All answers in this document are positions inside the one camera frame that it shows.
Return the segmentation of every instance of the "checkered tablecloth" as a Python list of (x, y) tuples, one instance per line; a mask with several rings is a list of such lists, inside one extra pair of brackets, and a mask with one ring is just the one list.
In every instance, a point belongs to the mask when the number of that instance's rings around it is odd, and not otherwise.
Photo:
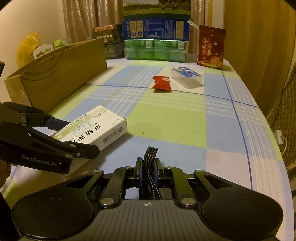
[[(126, 118), (128, 133), (69, 178), (94, 168), (112, 173), (134, 166), (137, 157), (154, 146), (163, 166), (180, 167), (185, 173), (203, 169), (275, 199), (284, 210), (277, 237), (293, 239), (292, 197), (279, 148), (261, 110), (227, 61), (223, 71), (196, 63), (125, 59), (108, 60), (107, 65), (51, 114), (72, 121), (103, 105)], [(153, 76), (170, 77), (172, 68), (183, 66), (202, 75), (202, 87), (186, 89), (170, 78), (171, 93), (154, 93)], [(60, 174), (16, 167), (2, 193), (13, 206), (22, 196), (64, 180)]]

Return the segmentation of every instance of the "barcode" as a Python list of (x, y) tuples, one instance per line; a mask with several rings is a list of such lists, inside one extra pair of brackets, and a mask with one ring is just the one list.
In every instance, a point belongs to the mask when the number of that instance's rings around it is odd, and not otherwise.
[(146, 41), (146, 48), (152, 48), (152, 41), (151, 40)]
[(184, 22), (176, 21), (176, 39), (184, 38)]
[(118, 128), (116, 131), (114, 131), (114, 135), (116, 136), (117, 134), (119, 134), (120, 132), (123, 131), (123, 127)]
[(178, 49), (185, 49), (185, 42), (184, 41), (178, 42)]
[(103, 143), (106, 144), (109, 140), (111, 140), (113, 138), (113, 136), (114, 136), (113, 133), (111, 133), (109, 136), (105, 137), (103, 139)]

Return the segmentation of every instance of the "blue box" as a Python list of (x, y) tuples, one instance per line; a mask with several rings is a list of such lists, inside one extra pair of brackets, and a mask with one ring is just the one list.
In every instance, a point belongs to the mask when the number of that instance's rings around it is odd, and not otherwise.
[(189, 40), (189, 24), (186, 19), (151, 18), (122, 22), (124, 39)]

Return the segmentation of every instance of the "green grass in picture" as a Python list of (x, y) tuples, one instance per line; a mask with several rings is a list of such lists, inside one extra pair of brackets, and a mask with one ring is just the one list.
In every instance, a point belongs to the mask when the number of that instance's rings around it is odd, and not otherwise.
[[(162, 9), (160, 7), (157, 8), (147, 8), (147, 9), (139, 9), (139, 10), (129, 10), (125, 11), (124, 15), (134, 15), (134, 14), (146, 14), (146, 13), (162, 13)], [(165, 8), (165, 13), (172, 13), (173, 10), (172, 8)], [(187, 14), (190, 15), (191, 11), (190, 10), (185, 10), (185, 9), (177, 9), (174, 11), (176, 14)]]

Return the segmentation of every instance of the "landscape poster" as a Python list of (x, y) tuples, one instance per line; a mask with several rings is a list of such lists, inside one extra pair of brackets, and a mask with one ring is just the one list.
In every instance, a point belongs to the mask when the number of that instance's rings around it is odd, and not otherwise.
[(191, 0), (123, 0), (124, 15), (191, 14)]

